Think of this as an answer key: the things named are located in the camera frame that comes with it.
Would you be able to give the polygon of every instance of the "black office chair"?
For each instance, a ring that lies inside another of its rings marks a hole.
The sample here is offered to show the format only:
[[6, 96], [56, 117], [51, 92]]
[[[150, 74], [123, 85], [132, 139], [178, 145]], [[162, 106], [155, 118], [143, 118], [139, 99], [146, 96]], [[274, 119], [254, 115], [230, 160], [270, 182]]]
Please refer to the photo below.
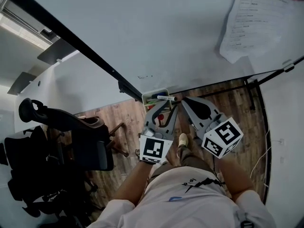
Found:
[[[27, 207], [23, 209], [33, 217], [39, 217], [40, 212], [59, 214], [64, 210], [81, 224], [89, 225], [93, 205], [84, 181], [91, 187], [90, 192], [97, 186], [74, 162], [60, 165], [57, 158], [52, 158], [52, 141], [47, 140], [40, 126], [31, 132], [30, 137], [4, 141], [12, 168], [8, 187], [13, 198], [24, 201]], [[36, 202], [40, 197], [43, 202]]]
[[119, 124], [111, 132], [103, 120], [98, 117], [79, 119], [76, 116], [59, 109], [48, 108], [40, 101], [24, 99], [19, 106], [20, 119], [26, 123], [35, 121], [62, 132], [72, 131], [72, 149], [74, 159], [84, 170], [110, 171], [113, 169], [111, 149], [129, 154], [115, 146], [110, 136], [123, 126]]

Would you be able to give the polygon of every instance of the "white wall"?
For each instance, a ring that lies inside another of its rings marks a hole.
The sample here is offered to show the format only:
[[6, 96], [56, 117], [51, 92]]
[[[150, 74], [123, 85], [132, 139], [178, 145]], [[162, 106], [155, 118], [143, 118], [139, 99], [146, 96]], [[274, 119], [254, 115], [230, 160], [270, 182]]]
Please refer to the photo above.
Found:
[[[8, 87], [0, 85], [0, 143], [6, 137], [23, 138], [23, 133], [15, 134], [14, 105], [16, 96], [8, 95]], [[42, 214], [39, 218], [31, 217], [22, 207], [26, 204], [15, 201], [7, 186], [11, 179], [10, 166], [0, 164], [0, 227], [2, 228], [35, 228], [41, 223], [54, 222], [54, 215]]]
[[[304, 62], [264, 83], [261, 90], [272, 140], [266, 206], [278, 228], [292, 228], [304, 216]], [[285, 146], [275, 142], [279, 139]]]
[[22, 72], [43, 72], [50, 65], [37, 59], [43, 50], [0, 27], [0, 85], [11, 87]]
[[131, 99], [129, 95], [120, 93], [116, 79], [81, 53], [52, 65], [17, 96], [16, 132], [40, 125], [34, 121], [21, 121], [18, 107], [25, 98], [39, 100], [50, 108], [71, 114]]

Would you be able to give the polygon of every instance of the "wooden floor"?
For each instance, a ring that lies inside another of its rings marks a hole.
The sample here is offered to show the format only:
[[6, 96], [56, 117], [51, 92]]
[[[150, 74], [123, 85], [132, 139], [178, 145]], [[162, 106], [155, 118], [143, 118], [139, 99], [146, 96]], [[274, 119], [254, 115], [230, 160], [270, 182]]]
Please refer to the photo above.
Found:
[[[185, 96], [205, 95], [219, 90], [240, 86], [242, 84], [242, 80], [232, 80], [186, 91], [176, 94], [176, 96], [181, 100]], [[220, 111], [225, 113], [227, 117], [232, 116], [243, 131], [244, 137], [239, 145], [233, 150], [233, 155], [248, 175], [250, 175], [258, 158], [265, 153], [266, 150], [266, 133], [262, 110], [257, 93], [254, 90], [252, 93], [256, 106], [255, 111], [250, 110], [250, 99], [246, 88], [205, 98], [213, 102]], [[179, 165], [179, 161], [176, 157], [179, 135], [181, 133], [186, 133], [189, 136], [193, 135], [193, 130], [190, 128], [186, 116], [182, 114], [181, 104], [178, 104], [178, 108], [179, 114], [174, 131], [175, 141], [167, 155], [169, 162], [176, 166]], [[116, 142], [120, 143], [121, 148], [124, 151], [130, 153], [129, 157], [125, 158], [121, 154], [114, 153], [113, 171], [88, 172], [89, 178], [99, 187], [98, 191], [93, 194], [93, 202], [99, 206], [106, 206], [108, 201], [113, 197], [115, 191], [138, 162], [135, 150], [139, 149], [138, 133], [142, 131], [145, 112], [141, 103], [135, 102], [134, 100], [128, 100], [85, 112], [83, 114], [79, 114], [79, 116], [99, 116], [104, 120], [109, 130], [113, 129], [120, 122], [125, 123], [125, 127], [120, 128], [116, 132], [114, 139]], [[70, 136], [67, 134], [65, 137], [61, 138], [61, 141], [68, 143], [69, 139]], [[211, 168], [213, 168], [212, 155], [209, 152], [202, 150], [198, 146], [194, 146], [193, 151], [196, 155], [201, 156], [211, 166]], [[265, 158], [263, 158], [258, 163], [252, 175], [255, 189], [261, 198], [264, 197], [263, 180], [265, 175], [265, 166], [266, 162]], [[218, 173], [219, 178], [223, 180], [217, 167], [216, 172]], [[98, 216], [99, 213], [96, 213], [93, 215], [92, 219], [95, 220]]]

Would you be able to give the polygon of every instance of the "person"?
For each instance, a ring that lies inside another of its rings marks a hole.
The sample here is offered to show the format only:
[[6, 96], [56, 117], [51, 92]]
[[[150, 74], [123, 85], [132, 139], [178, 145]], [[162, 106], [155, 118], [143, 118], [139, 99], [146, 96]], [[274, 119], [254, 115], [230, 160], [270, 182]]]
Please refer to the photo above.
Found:
[[231, 158], [218, 160], [232, 199], [212, 169], [179, 138], [181, 167], [165, 162], [151, 176], [152, 165], [139, 161], [90, 228], [274, 228], [245, 171]]

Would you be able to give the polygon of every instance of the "shoe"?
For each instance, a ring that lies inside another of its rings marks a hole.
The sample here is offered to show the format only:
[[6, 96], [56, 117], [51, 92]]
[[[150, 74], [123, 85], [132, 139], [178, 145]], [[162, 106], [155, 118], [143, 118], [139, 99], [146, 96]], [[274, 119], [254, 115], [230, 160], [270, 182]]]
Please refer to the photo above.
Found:
[[179, 146], [177, 148], [176, 156], [179, 159], [181, 155], [181, 146], [188, 146], [189, 140], [185, 133], [182, 133], [179, 137]]
[[188, 146], [188, 137], [185, 133], [182, 133], [179, 137], [179, 147], [181, 145], [185, 145], [186, 147]]

